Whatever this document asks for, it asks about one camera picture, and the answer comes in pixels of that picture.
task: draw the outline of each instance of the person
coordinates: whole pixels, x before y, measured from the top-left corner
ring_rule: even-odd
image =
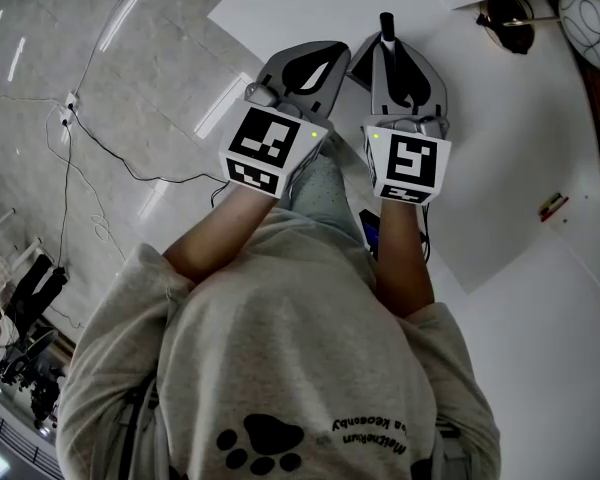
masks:
[[[65,478],[105,477],[107,425],[153,374],[172,478],[441,478],[451,436],[468,464],[454,478],[499,476],[498,429],[434,302],[416,207],[382,201],[376,264],[328,154],[277,205],[238,186],[163,255],[135,249],[60,396]],[[154,435],[138,439],[133,478],[157,478]]]
[[[18,283],[6,311],[3,313],[0,310],[0,362],[11,345],[27,336],[31,326],[67,283],[64,269],[56,268],[40,291],[33,293],[51,265],[47,256],[38,256],[31,269]]]

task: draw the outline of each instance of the white table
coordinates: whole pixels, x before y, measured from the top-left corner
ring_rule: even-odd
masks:
[[[530,1],[536,16],[552,14],[544,0]],[[453,148],[430,228],[434,248],[468,293],[539,235],[538,208],[554,192],[600,191],[593,120],[559,26],[537,27],[529,54],[515,56],[475,24],[476,9],[449,11],[438,0],[224,0],[209,17],[266,61],[324,39],[355,53],[379,29],[382,11],[395,15],[396,34],[447,85]],[[331,115],[359,154],[369,99],[345,80]]]

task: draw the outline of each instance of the marble floor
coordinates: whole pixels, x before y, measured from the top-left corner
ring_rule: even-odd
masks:
[[[262,65],[207,18],[220,0],[137,0],[101,51],[127,1],[0,0],[0,215],[17,211],[0,249],[15,257],[39,237],[58,261],[70,153],[61,260],[70,282],[45,316],[73,340],[125,255],[142,241],[165,249],[210,211],[221,184],[137,181],[76,124],[69,141],[57,102],[77,91],[81,122],[141,177],[222,179],[218,131],[202,139],[195,130],[238,77],[255,78]],[[366,177],[354,164],[351,175]],[[347,190],[354,212],[377,204],[349,182]]]

